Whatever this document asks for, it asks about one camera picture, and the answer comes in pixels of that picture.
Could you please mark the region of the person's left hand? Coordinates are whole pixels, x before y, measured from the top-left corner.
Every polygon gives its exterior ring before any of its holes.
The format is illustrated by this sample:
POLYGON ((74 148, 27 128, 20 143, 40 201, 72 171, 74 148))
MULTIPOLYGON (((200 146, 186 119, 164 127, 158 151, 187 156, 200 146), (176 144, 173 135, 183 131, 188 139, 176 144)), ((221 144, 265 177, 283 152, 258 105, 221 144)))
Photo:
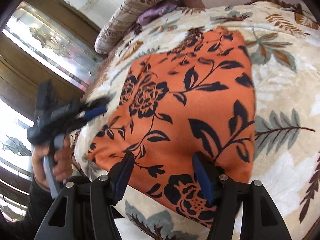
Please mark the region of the person's left hand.
MULTIPOLYGON (((72 175, 72 153, 70 136, 67 135, 63 141, 63 148, 54 154, 56 165, 52 172, 58 182, 64 182, 72 175)), ((35 180, 45 190, 49 190, 49 185, 42 159, 48 155, 49 146, 35 146, 31 158, 35 180)))

